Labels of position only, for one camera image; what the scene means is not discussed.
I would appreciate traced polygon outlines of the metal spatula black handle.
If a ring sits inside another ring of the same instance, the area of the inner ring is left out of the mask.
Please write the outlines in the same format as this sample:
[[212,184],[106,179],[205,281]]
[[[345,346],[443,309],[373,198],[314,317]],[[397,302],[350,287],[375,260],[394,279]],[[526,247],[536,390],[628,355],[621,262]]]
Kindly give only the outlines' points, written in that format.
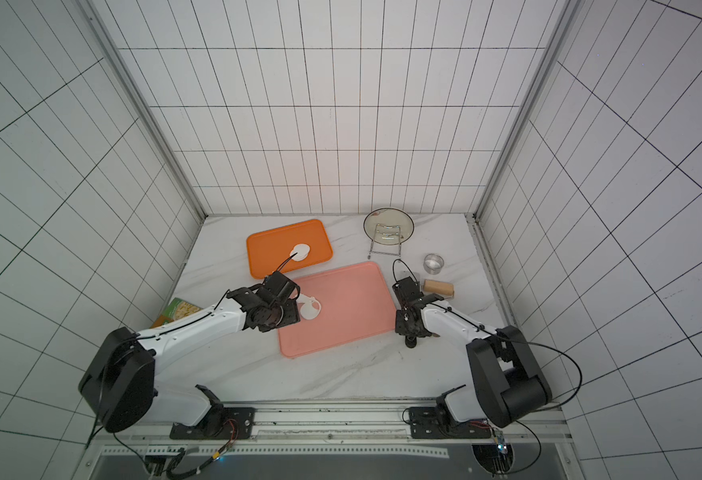
[[416,337],[416,336],[410,336],[410,335],[406,336],[406,337],[404,338],[404,341],[405,341],[405,346],[406,346],[407,348],[410,348],[410,349],[414,349],[414,348],[417,346],[417,343],[418,343],[417,337]]

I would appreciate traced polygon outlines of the white dough scrap strip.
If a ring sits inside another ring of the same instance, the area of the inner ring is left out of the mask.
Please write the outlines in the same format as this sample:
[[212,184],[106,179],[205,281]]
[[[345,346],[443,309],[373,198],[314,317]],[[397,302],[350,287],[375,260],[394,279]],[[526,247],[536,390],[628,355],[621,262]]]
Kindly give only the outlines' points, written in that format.
[[321,303],[314,297],[300,294],[296,302],[299,307],[299,314],[304,320],[314,320],[321,313]]

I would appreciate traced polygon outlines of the wooden rolling pin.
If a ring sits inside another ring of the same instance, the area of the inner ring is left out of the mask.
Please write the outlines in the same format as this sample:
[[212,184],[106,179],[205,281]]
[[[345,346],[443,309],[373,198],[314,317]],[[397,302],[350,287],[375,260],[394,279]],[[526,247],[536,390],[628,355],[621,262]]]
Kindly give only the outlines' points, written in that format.
[[423,282],[423,291],[429,294],[437,294],[449,299],[455,295],[455,287],[452,283],[426,279]]

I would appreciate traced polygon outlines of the pink plastic tray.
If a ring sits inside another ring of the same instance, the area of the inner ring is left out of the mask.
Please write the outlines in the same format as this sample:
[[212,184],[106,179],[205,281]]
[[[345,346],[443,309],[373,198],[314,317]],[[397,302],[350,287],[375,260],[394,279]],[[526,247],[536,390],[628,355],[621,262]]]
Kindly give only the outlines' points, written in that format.
[[281,354],[297,358],[394,329],[396,307],[380,267],[371,261],[304,276],[301,294],[321,306],[279,330]]

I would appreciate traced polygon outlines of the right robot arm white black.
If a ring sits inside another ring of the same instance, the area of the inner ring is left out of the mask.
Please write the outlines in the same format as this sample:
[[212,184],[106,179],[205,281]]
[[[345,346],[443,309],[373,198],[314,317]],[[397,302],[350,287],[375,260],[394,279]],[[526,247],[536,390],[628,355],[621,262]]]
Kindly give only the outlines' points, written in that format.
[[522,332],[471,320],[439,294],[425,293],[411,277],[396,281],[399,303],[395,332],[413,348],[420,338],[437,337],[465,354],[470,377],[436,400],[440,421],[449,425],[487,420],[505,427],[549,404],[553,395]]

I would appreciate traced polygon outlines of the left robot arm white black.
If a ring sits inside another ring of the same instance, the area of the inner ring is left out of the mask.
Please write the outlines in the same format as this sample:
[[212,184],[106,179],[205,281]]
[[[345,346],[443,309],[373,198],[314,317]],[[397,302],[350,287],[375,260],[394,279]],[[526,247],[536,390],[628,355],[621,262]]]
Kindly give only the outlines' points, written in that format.
[[183,389],[163,379],[193,351],[248,329],[262,333],[313,319],[320,304],[280,271],[261,283],[226,291],[213,305],[164,326],[110,332],[79,382],[78,390],[108,433],[136,424],[173,424],[213,438],[228,415],[206,386]]

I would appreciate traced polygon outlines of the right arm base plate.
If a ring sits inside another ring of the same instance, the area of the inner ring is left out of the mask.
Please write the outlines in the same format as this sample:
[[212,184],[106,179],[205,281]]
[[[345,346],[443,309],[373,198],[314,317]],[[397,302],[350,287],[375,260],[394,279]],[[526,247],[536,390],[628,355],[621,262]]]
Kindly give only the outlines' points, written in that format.
[[410,436],[418,440],[484,440],[492,431],[486,424],[457,422],[442,407],[407,407],[402,420],[409,427]]

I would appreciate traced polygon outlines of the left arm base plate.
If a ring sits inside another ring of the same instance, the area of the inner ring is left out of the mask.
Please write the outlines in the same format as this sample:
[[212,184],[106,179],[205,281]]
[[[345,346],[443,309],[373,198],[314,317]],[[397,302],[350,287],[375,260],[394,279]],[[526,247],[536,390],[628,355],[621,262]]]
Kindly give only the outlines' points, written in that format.
[[256,409],[251,407],[213,407],[195,426],[174,424],[170,438],[188,441],[246,440],[252,434],[255,413]]

